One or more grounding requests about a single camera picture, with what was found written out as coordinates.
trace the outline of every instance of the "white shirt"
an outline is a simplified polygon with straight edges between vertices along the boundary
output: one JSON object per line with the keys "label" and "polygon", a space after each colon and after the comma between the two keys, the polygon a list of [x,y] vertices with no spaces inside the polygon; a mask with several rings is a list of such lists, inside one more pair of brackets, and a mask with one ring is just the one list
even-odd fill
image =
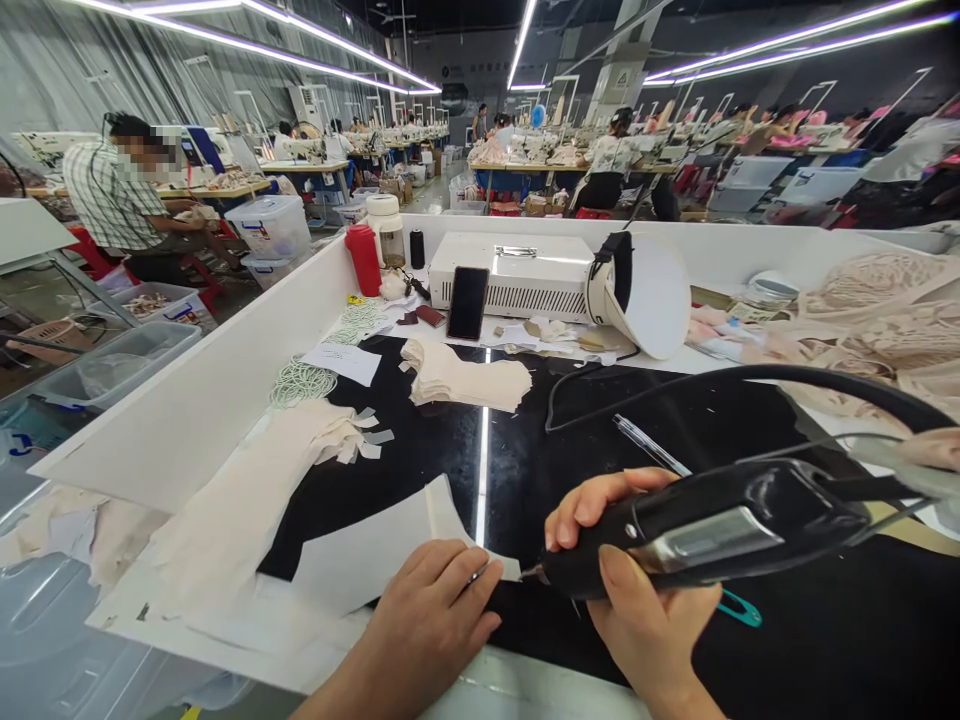
{"label": "white shirt", "polygon": [[960,145],[960,120],[931,118],[907,131],[897,147],[863,174],[868,182],[917,182]]}
{"label": "white shirt", "polygon": [[618,138],[613,135],[597,138],[583,155],[583,159],[590,163],[587,175],[598,172],[625,175],[631,167],[640,162],[641,157],[643,152],[638,147],[636,138]]}
{"label": "white shirt", "polygon": [[500,128],[497,130],[497,134],[494,136],[497,138],[497,142],[500,143],[500,147],[504,150],[510,148],[510,139],[513,137],[513,125],[507,125],[505,128]]}
{"label": "white shirt", "polygon": [[353,144],[340,133],[334,133],[324,138],[327,149],[327,162],[338,163],[347,161],[347,153],[354,151]]}

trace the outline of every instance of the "plastic storage bin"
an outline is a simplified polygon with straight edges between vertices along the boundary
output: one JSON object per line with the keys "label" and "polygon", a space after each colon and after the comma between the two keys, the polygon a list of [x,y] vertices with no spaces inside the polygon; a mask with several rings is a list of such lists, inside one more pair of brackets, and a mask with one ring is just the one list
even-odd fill
{"label": "plastic storage bin", "polygon": [[780,199],[806,205],[839,200],[862,175],[861,168],[806,167],[794,175]]}
{"label": "plastic storage bin", "polygon": [[[200,328],[179,323],[150,323],[133,328],[116,340],[88,352],[69,366],[37,381],[34,393],[48,402],[65,408],[96,407],[106,410],[169,365],[174,358],[200,342]],[[104,393],[91,397],[81,379],[83,373],[98,365],[103,358],[116,354],[136,355],[150,364],[114,385]]]}
{"label": "plastic storage bin", "polygon": [[287,258],[286,260],[260,260],[249,255],[240,258],[243,266],[250,270],[250,273],[260,283],[260,287],[269,290],[296,268],[303,265],[309,255],[301,255],[298,258]]}
{"label": "plastic storage bin", "polygon": [[303,200],[296,195],[265,195],[230,210],[224,217],[255,257],[282,260],[310,248],[310,229]]}
{"label": "plastic storage bin", "polygon": [[341,225],[343,227],[356,225],[367,216],[367,202],[364,200],[363,202],[352,205],[335,207],[333,210],[340,221],[339,223],[334,222],[335,225]]}
{"label": "plastic storage bin", "polygon": [[762,155],[738,157],[730,166],[730,171],[723,179],[723,184],[726,187],[756,188],[761,185],[770,187],[780,173],[786,170],[792,162],[793,158]]}
{"label": "plastic storage bin", "polygon": [[[156,295],[160,293],[167,298],[170,303],[162,309],[140,318],[142,323],[151,322],[178,322],[184,325],[197,325],[204,334],[217,328],[217,321],[207,310],[207,306],[200,299],[200,291],[194,288],[185,288],[180,285],[167,285],[166,283],[140,283],[129,290],[121,290],[114,299],[121,305],[128,303],[141,295]],[[113,312],[102,302],[95,302],[87,308],[92,313],[103,315],[105,317],[116,317]]]}
{"label": "plastic storage bin", "polygon": [[[22,510],[23,503],[0,523],[0,535]],[[86,627],[100,592],[87,584],[89,575],[86,565],[60,554],[0,572],[4,717],[145,720],[220,674]]]}
{"label": "plastic storage bin", "polygon": [[749,212],[770,188],[718,185],[707,209],[711,212]]}

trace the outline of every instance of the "paper pattern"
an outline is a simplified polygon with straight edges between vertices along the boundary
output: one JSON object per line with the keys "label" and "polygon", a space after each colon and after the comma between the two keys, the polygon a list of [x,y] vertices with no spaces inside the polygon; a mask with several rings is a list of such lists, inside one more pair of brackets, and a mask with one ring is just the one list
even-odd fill
{"label": "paper pattern", "polygon": [[380,366],[379,355],[353,345],[337,343],[319,343],[300,358],[300,361],[314,367],[332,370],[338,375],[355,380],[364,387],[370,387],[373,376]]}

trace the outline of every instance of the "beige fabric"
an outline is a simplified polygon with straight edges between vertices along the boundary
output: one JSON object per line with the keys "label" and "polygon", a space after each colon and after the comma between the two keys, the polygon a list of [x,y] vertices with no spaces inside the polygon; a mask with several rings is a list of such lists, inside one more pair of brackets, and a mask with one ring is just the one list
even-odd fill
{"label": "beige fabric", "polygon": [[461,402],[512,413],[533,385],[522,363],[464,362],[443,343],[410,339],[400,354],[417,371],[410,393],[414,405]]}

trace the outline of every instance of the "fluorescent light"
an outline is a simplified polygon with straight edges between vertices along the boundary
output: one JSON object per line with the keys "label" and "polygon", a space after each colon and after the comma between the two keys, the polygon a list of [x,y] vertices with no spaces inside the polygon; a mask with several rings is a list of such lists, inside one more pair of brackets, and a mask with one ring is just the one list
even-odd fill
{"label": "fluorescent light", "polygon": [[520,64],[520,53],[523,52],[523,43],[527,39],[530,23],[533,22],[533,11],[537,8],[537,0],[527,0],[527,7],[523,11],[523,22],[520,23],[520,37],[517,39],[517,52],[513,55],[513,64],[510,66],[510,77],[507,78],[507,89],[513,85],[513,76]]}
{"label": "fluorescent light", "polygon": [[166,30],[173,30],[175,32],[181,32],[186,35],[192,35],[193,37],[201,38],[203,40],[209,40],[210,42],[217,43],[219,45],[228,45],[238,50],[244,50],[246,52],[251,52],[256,55],[262,55],[264,57],[272,58],[280,62],[287,63],[289,65],[298,65],[300,67],[307,68],[308,70],[313,70],[324,75],[335,75],[337,77],[342,77],[346,80],[353,80],[355,82],[363,83],[365,85],[373,85],[375,87],[383,88],[384,90],[392,90],[394,92],[407,94],[407,90],[404,88],[396,87],[395,85],[389,85],[388,83],[382,83],[378,80],[372,80],[370,78],[363,77],[362,75],[355,75],[346,70],[341,70],[340,68],[330,67],[328,65],[322,65],[320,63],[314,62],[312,60],[307,60],[306,58],[298,57],[296,55],[291,55],[279,50],[274,50],[273,48],[268,48],[264,45],[258,45],[256,43],[249,42],[240,38],[232,37],[229,35],[221,35],[219,33],[211,32],[210,30],[203,30],[193,25],[185,25],[183,23],[176,22],[174,20],[167,20],[161,17],[155,17],[153,15],[138,15],[131,12],[125,7],[116,5],[114,3],[101,2],[100,0],[64,0],[65,2],[71,2],[77,5],[83,5],[84,7],[94,8],[96,10],[102,10],[103,12],[110,13],[112,15],[120,15],[130,20],[135,20],[137,22],[147,23],[149,25],[156,25],[157,27],[162,27]]}
{"label": "fluorescent light", "polygon": [[693,75],[687,75],[686,77],[677,78],[675,80],[653,80],[651,82],[648,78],[644,81],[643,85],[644,87],[683,85],[688,82],[708,80],[710,78],[720,77],[722,75],[734,75],[736,73],[748,72],[750,70],[756,70],[762,67],[770,67],[771,65],[780,65],[781,63],[791,62],[804,57],[810,57],[811,55],[823,55],[826,53],[836,52],[837,50],[843,50],[854,45],[864,45],[867,43],[876,42],[878,40],[885,40],[886,38],[902,35],[903,33],[907,32],[913,32],[915,30],[924,30],[937,25],[945,25],[952,22],[956,16],[957,13],[940,15],[939,17],[930,18],[928,20],[910,23],[909,25],[898,25],[896,27],[887,28],[886,30],[879,30],[875,33],[857,35],[852,38],[847,38],[846,40],[838,40],[827,45],[816,45],[803,50],[796,50],[783,55],[753,60],[752,62],[742,63],[740,65],[731,65],[730,67],[708,70],[707,72],[694,73]]}
{"label": "fluorescent light", "polygon": [[307,20],[304,20],[299,15],[282,12],[272,7],[271,5],[268,5],[267,3],[260,2],[259,0],[241,0],[241,2],[245,7],[248,7],[251,10],[255,10],[263,15],[266,15],[267,17],[271,17],[274,20],[277,20],[278,22],[286,23],[288,25],[293,25],[294,27],[299,28],[300,30],[303,30],[306,33],[309,33],[310,35],[313,35],[314,37],[320,38],[321,40],[324,40],[332,45],[336,45],[337,47],[342,48],[343,50],[346,50],[348,53],[352,55],[361,57],[367,62],[371,62],[374,65],[379,65],[380,67],[386,70],[389,70],[392,73],[396,73],[401,77],[405,77],[408,80],[412,80],[418,85],[423,85],[425,88],[429,90],[433,90],[434,92],[440,92],[440,88],[438,88],[433,83],[427,80],[424,80],[422,77],[419,77],[418,75],[414,75],[409,70],[406,70],[400,67],[399,65],[395,65],[394,63],[380,57],[379,55],[374,55],[373,53],[364,50],[362,47],[358,45],[354,45],[349,40],[346,40],[340,37],[339,35],[335,35],[329,30],[324,30],[319,25],[314,25],[313,23],[308,22]]}
{"label": "fluorescent light", "polygon": [[143,3],[131,5],[137,15],[174,15],[181,12],[206,12],[240,7],[242,0],[198,0],[197,2]]}
{"label": "fluorescent light", "polygon": [[872,20],[874,18],[886,15],[888,13],[897,12],[899,10],[905,10],[906,8],[913,7],[914,5],[919,5],[929,0],[900,0],[900,2],[890,3],[888,5],[879,5],[871,10],[866,10],[861,13],[856,13],[855,15],[848,15],[846,17],[839,18],[832,22],[826,23],[825,25],[816,25],[814,27],[809,27],[804,30],[799,30],[790,35],[782,35],[780,37],[771,38],[770,40],[764,40],[763,42],[756,43],[755,45],[747,45],[740,48],[739,50],[733,50],[723,55],[717,55],[715,57],[706,58],[704,60],[699,60],[695,63],[690,63],[689,65],[681,65],[680,67],[673,68],[672,70],[664,70],[663,72],[658,72],[653,75],[648,76],[648,80],[658,80],[670,75],[679,75],[680,73],[685,73],[690,70],[695,70],[697,68],[706,67],[708,65],[717,65],[719,63],[727,62],[728,60],[735,60],[737,58],[746,57],[747,55],[754,55],[763,50],[769,50],[770,48],[780,47],[781,45],[788,45],[797,40],[802,40],[804,38],[817,37],[818,35],[826,35],[827,33],[833,32],[843,27],[848,27],[850,25],[856,25],[858,23],[866,22],[867,20]]}

